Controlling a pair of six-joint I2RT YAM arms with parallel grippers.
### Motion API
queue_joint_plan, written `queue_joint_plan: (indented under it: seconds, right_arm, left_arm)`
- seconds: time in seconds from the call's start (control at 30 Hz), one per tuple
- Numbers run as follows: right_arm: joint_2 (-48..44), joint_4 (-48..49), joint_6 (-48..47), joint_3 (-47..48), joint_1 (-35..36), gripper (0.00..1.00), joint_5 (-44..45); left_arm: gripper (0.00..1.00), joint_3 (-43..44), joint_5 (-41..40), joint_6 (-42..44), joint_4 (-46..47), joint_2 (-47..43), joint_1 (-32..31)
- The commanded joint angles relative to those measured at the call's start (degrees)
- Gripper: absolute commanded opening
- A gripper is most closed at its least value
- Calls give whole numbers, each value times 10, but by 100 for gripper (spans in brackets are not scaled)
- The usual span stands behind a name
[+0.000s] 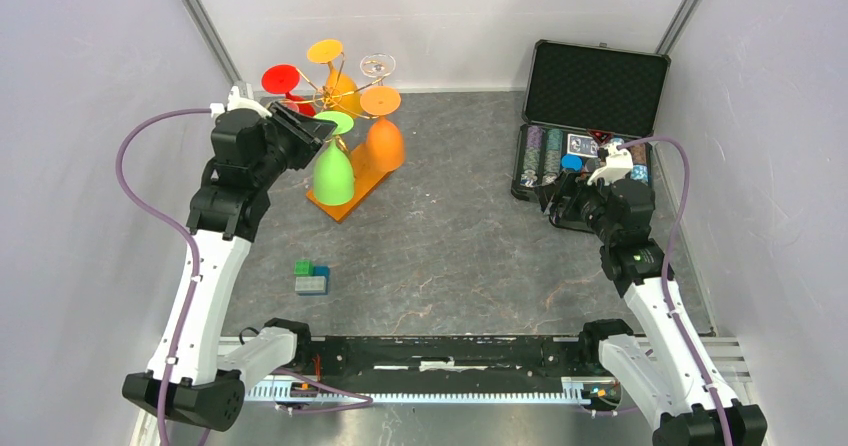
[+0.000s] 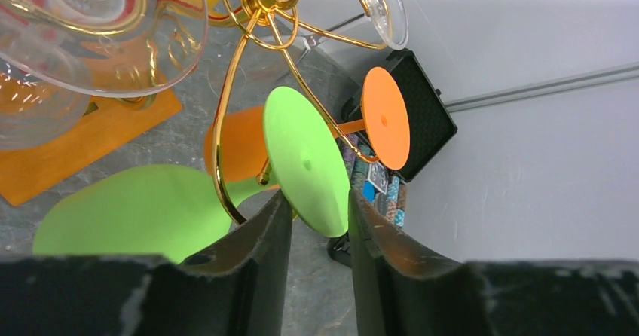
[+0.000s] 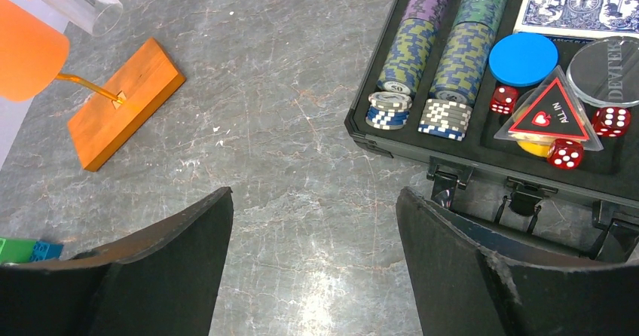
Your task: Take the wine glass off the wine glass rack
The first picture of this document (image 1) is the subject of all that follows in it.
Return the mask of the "green plastic wine glass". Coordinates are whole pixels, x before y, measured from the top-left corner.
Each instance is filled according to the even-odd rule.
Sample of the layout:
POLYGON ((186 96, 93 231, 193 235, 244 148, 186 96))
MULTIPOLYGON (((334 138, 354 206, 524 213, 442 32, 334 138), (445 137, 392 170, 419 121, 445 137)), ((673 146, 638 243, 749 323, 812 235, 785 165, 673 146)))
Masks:
POLYGON ((315 162, 312 192, 320 204, 340 206, 352 200, 355 191, 353 166, 342 139, 342 135, 353 128, 354 120, 345 113, 331 110, 317 113, 315 117, 333 119, 338 127, 315 162))

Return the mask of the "orange plastic wine glass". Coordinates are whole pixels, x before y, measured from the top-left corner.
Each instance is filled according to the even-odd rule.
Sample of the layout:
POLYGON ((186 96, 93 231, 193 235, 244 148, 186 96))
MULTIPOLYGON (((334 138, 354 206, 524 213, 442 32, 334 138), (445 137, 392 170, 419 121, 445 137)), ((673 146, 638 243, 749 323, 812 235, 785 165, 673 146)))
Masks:
POLYGON ((397 170, 405 161, 405 143, 400 129, 388 118, 401 105, 399 92, 389 86, 373 86, 360 98, 363 110, 375 120, 366 137, 366 149, 381 172, 397 170))

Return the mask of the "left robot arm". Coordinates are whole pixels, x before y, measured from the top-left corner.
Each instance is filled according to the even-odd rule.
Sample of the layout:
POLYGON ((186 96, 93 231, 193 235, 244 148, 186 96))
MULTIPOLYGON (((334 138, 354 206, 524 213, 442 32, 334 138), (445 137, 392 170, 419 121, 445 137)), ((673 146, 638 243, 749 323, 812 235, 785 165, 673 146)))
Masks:
POLYGON ((116 157, 116 176, 125 194, 174 227, 187 245, 162 338, 146 368, 125 377, 122 395, 159 422, 226 431, 240 414, 247 391, 266 375, 280 366, 302 373, 313 363, 308 326, 278 318, 225 356, 218 346, 235 280, 270 206, 270 187, 284 172, 305 168, 336 125, 284 106, 214 104, 204 111, 214 123, 213 153, 185 224, 129 188, 123 172, 127 142, 116 157))

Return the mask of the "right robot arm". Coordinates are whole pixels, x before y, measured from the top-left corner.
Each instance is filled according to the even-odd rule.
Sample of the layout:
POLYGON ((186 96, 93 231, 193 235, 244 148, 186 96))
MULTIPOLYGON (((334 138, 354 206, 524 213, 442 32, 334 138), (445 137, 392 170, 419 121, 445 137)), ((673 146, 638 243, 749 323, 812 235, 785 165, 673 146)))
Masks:
POLYGON ((628 177, 591 184, 565 172, 534 192, 553 226, 579 221, 598 237, 602 270, 652 349, 642 352, 626 323, 598 320, 580 334, 580 366, 619 381, 652 427, 655 445, 763 444, 764 413, 738 398, 709 357, 651 236, 652 187, 628 177))

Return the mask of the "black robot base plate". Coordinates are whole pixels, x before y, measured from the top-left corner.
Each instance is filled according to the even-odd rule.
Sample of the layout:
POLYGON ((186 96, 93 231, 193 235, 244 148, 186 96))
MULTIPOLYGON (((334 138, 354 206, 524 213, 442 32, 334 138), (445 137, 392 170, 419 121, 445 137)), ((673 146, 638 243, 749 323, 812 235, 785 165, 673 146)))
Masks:
POLYGON ((287 368, 359 394, 555 393, 563 381, 611 383, 576 336, 324 336, 287 368))

